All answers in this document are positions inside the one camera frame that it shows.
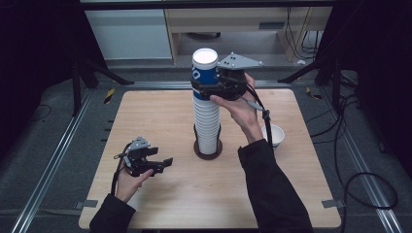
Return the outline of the white cabinet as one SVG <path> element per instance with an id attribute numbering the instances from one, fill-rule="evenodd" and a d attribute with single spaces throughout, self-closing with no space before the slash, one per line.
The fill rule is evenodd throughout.
<path id="1" fill-rule="evenodd" d="M 105 60 L 171 58 L 163 10 L 86 11 Z"/>

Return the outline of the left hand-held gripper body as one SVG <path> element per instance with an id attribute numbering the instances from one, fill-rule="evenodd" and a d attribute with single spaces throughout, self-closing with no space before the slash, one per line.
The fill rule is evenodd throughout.
<path id="1" fill-rule="evenodd" d="M 132 177 L 139 177 L 149 170 L 153 170 L 153 164 L 147 159 L 150 152 L 150 143 L 143 137 L 138 136 L 134 141 L 127 144 L 122 153 L 115 156 L 125 163 Z"/>

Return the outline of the yellow black tape strip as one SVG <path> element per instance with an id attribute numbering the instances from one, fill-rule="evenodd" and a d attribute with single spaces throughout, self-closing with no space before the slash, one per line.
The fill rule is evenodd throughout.
<path id="1" fill-rule="evenodd" d="M 306 93 L 313 99 L 317 99 L 317 100 L 322 100 L 323 97 L 321 94 L 315 93 L 312 91 L 312 89 L 310 87 L 305 87 Z"/>
<path id="2" fill-rule="evenodd" d="M 106 97 L 105 97 L 103 103 L 104 103 L 104 104 L 110 103 L 110 101 L 111 101 L 114 93 L 115 93 L 115 89 L 114 89 L 114 88 L 110 88 L 110 89 L 108 90 L 107 94 L 106 94 Z"/>

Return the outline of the person's right hand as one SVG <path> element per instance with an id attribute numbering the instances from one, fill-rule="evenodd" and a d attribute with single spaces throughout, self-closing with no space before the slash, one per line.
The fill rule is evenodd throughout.
<path id="1" fill-rule="evenodd" d="M 234 101 L 225 100 L 217 95 L 211 95 L 210 100 L 229 111 L 231 117 L 245 134 L 249 144 L 263 139 L 257 110 L 250 105 L 250 102 L 255 103 L 256 100 L 249 91 Z"/>

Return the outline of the light wooden desk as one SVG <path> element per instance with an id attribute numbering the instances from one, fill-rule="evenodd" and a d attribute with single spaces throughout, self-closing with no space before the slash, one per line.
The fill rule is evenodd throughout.
<path id="1" fill-rule="evenodd" d="M 276 31 L 289 62 L 297 59 L 307 31 L 324 31 L 332 7 L 165 10 L 174 61 L 183 33 Z"/>

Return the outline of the person's left hand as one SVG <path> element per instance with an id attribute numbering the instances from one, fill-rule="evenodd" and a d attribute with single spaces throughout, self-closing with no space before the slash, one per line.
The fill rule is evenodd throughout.
<path id="1" fill-rule="evenodd" d="M 122 202 L 127 203 L 152 173 L 153 170 L 148 170 L 139 177 L 133 177 L 129 174 L 129 171 L 126 168 L 122 169 L 119 172 L 118 186 L 115 196 Z"/>

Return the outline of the silver metal floor rail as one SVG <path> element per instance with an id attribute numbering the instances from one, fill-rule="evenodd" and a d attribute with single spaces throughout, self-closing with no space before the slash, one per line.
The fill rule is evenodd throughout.
<path id="1" fill-rule="evenodd" d="M 349 198 L 352 198 L 356 203 L 373 209 L 379 217 L 386 233 L 404 233 L 394 212 L 394 207 L 398 204 L 398 194 L 395 187 L 387 179 L 371 171 L 360 149 L 356 145 L 350 130 L 347 128 L 345 110 L 352 96 L 340 99 L 341 113 L 337 113 L 332 107 L 331 92 L 322 87 L 321 93 L 336 122 L 336 129 L 333 136 L 333 159 L 336 176 L 343 188 L 343 201 L 347 202 Z M 356 170 L 347 180 L 342 178 L 339 169 L 337 157 L 339 143 L 343 144 Z M 362 184 L 368 198 L 367 201 L 361 200 L 356 193 L 350 191 L 351 185 L 355 182 Z"/>
<path id="2" fill-rule="evenodd" d="M 43 202 L 47 191 L 52 183 L 52 180 L 68 150 L 73 137 L 75 136 L 79 125 L 84 118 L 86 110 L 89 106 L 90 99 L 95 90 L 87 88 L 85 96 L 82 98 L 79 111 L 71 117 L 68 126 L 66 127 L 61 139 L 59 140 L 56 149 L 54 150 L 48 165 L 46 166 L 40 180 L 37 182 L 32 194 L 20 211 L 11 233 L 26 233 L 34 216 L 37 214 L 41 203 Z"/>
<path id="3" fill-rule="evenodd" d="M 170 89 L 192 89 L 190 81 L 178 82 L 134 82 L 128 84 L 128 88 L 139 90 L 170 90 Z M 288 88 L 289 83 L 279 83 L 278 81 L 255 81 L 257 88 Z"/>

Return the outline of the grey tape patch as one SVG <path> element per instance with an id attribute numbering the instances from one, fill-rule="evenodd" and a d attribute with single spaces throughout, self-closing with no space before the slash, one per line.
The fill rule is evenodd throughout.
<path id="1" fill-rule="evenodd" d="M 323 200 L 322 204 L 323 204 L 325 209 L 328 209 L 328 208 L 340 209 L 340 208 L 345 207 L 345 203 L 342 200 L 334 200 L 334 199 Z"/>
<path id="2" fill-rule="evenodd" d="M 80 202 L 76 203 L 75 209 L 76 210 L 82 210 L 84 207 L 95 208 L 97 206 L 97 203 L 98 203 L 97 200 L 80 201 Z"/>

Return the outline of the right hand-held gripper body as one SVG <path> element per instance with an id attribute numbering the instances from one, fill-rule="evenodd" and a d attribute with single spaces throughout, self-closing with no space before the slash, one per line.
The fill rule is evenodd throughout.
<path id="1" fill-rule="evenodd" d="M 218 74 L 229 76 L 227 83 L 218 84 L 223 92 L 218 96 L 225 100 L 236 100 L 247 91 L 245 70 L 249 68 L 262 67 L 263 62 L 232 52 L 218 63 Z"/>

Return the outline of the blue print paper cup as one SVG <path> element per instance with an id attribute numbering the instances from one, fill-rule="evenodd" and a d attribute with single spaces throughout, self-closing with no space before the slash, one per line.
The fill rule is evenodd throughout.
<path id="1" fill-rule="evenodd" d="M 206 97 L 202 97 L 200 94 L 200 84 L 216 84 L 217 78 L 217 65 L 219 61 L 218 54 L 209 48 L 202 48 L 196 50 L 192 54 L 192 67 L 191 67 L 191 79 L 193 95 L 200 100 L 206 100 Z"/>
<path id="2" fill-rule="evenodd" d="M 261 128 L 263 138 L 267 142 L 272 142 L 272 148 L 277 149 L 277 147 L 284 141 L 285 132 L 278 125 L 271 124 L 270 129 L 267 129 L 265 126 Z M 271 133 L 271 138 L 268 138 L 267 132 Z"/>

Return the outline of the stack of white paper cups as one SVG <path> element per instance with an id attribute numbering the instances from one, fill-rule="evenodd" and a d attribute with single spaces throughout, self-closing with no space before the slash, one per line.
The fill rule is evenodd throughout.
<path id="1" fill-rule="evenodd" d="M 199 152 L 213 154 L 218 150 L 220 133 L 220 107 L 212 101 L 192 98 L 194 127 Z"/>

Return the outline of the black cup holder stand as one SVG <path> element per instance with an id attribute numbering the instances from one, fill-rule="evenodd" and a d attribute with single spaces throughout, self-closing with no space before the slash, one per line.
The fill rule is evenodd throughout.
<path id="1" fill-rule="evenodd" d="M 197 130 L 196 125 L 193 126 L 195 136 L 193 149 L 199 158 L 213 160 L 221 155 L 223 151 L 223 143 L 220 138 L 221 131 L 222 127 L 219 126 L 215 133 L 203 135 Z"/>

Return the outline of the black metal stand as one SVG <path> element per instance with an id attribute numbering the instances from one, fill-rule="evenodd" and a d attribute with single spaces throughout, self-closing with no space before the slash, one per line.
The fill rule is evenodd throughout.
<path id="1" fill-rule="evenodd" d="M 98 80 L 94 76 L 95 72 L 98 72 L 121 85 L 133 84 L 132 81 L 121 78 L 120 76 L 111 72 L 108 68 L 104 68 L 103 66 L 92 62 L 89 59 L 80 58 L 76 60 L 72 66 L 74 117 L 80 112 L 82 107 L 81 82 L 84 82 L 87 88 L 95 88 L 98 86 Z"/>
<path id="2" fill-rule="evenodd" d="M 323 55 L 287 78 L 279 80 L 279 83 L 292 83 L 313 70 L 318 71 L 318 75 L 315 79 L 316 85 L 325 85 L 328 81 L 332 81 L 332 107 L 337 113 L 341 113 L 340 86 L 343 75 L 341 59 L 336 55 Z"/>

